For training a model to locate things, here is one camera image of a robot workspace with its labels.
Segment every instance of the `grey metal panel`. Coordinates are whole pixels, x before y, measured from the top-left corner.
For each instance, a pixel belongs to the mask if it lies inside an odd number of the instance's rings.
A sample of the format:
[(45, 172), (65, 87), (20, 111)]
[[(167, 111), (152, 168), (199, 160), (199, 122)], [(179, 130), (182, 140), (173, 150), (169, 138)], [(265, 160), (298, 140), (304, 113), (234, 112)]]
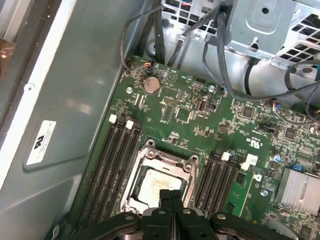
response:
[[(42, 239), (69, 211), (120, 74), (122, 28), (149, 3), (77, 1), (0, 191), (1, 239)], [(52, 138), (43, 161), (27, 167), (43, 120), (56, 121)]]
[[(168, 19), (171, 23), (171, 26), (163, 29), (165, 40), (165, 59), (168, 61), (178, 42), (178, 34), (181, 34), (183, 32), (182, 29), (188, 28), (188, 26), (182, 26), (181, 23), (171, 19), (170, 14), (167, 13), (163, 14), (163, 18)], [(187, 38), (185, 41), (173, 67), (212, 81), (202, 64), (202, 54), (204, 49), (204, 38), (202, 38), (203, 35), (201, 35), (202, 32), (203, 31), (197, 29), (194, 33), (190, 34), (190, 38)], [(154, 38), (154, 33), (152, 32), (148, 38), (145, 57), (148, 57), (148, 54), (152, 52), (149, 49), (154, 46)], [(206, 59), (208, 65), (216, 76), (216, 80), (222, 83), (222, 77), (220, 75), (217, 61), (217, 48), (215, 46), (209, 45)], [(226, 62), (229, 77), (233, 88), (238, 91), (245, 92), (244, 76), (248, 66), (248, 60), (249, 59), (246, 56), (235, 54), (228, 50), (226, 51)], [(299, 75), (291, 75), (292, 82), (297, 88), (313, 83), (313, 78), (309, 78), (310, 75), (308, 73), (304, 73), (298, 69), (297, 74)], [(253, 67), (249, 79), (252, 95), (267, 96), (285, 93), (288, 89), (285, 86), (284, 75), (284, 69), (270, 65), (270, 61), (260, 61), (258, 65)], [(311, 91), (304, 91), (302, 94), (307, 98), (310, 93)], [(300, 105), (301, 103), (295, 96), (279, 99), (279, 102), (288, 108), (296, 107), (296, 105)], [(314, 100), (312, 102), (320, 105), (320, 96), (314, 96)]]

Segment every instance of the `motherboard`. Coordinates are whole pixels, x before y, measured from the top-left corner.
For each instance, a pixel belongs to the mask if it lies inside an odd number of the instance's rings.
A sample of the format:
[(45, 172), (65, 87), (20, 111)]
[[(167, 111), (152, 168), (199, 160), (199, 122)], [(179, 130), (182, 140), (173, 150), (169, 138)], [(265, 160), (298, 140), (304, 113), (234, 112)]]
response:
[[(132, 67), (147, 61), (134, 56)], [(304, 114), (280, 109), (303, 123)], [(239, 101), (224, 87), (154, 63), (115, 88), (66, 232), (158, 206), (180, 189), (185, 207), (282, 224), (320, 240), (320, 130), (296, 126), (273, 102)]]

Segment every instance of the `mounting screw hole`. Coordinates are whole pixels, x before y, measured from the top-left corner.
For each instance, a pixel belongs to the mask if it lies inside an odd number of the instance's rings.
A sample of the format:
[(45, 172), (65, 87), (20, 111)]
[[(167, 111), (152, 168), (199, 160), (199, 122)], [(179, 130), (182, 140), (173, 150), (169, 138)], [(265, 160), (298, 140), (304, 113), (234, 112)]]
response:
[(266, 8), (266, 7), (262, 8), (261, 11), (262, 11), (264, 14), (268, 14), (268, 13), (269, 13), (269, 9)]

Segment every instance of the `blue connector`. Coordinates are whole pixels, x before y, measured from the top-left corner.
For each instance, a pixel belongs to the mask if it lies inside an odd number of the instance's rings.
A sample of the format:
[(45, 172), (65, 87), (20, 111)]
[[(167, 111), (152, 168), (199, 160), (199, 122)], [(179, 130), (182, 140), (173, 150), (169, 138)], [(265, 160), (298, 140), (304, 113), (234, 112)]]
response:
[(301, 172), (302, 171), (302, 165), (301, 164), (294, 164), (293, 165), (293, 170)]
[(226, 86), (223, 86), (222, 89), (221, 89), (221, 91), (222, 91), (223, 93), (225, 93), (225, 92), (227, 91), (227, 87), (226, 87)]

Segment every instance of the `cpu socket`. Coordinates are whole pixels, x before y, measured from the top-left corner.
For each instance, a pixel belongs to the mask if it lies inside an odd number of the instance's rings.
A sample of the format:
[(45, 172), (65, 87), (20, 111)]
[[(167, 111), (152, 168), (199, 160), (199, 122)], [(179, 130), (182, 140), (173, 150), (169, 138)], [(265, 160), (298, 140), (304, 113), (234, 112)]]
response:
[(188, 160), (156, 149), (149, 139), (137, 153), (128, 184), (121, 200), (121, 212), (143, 214), (146, 209), (159, 206), (161, 189), (181, 190), (187, 207), (194, 196), (199, 157)]

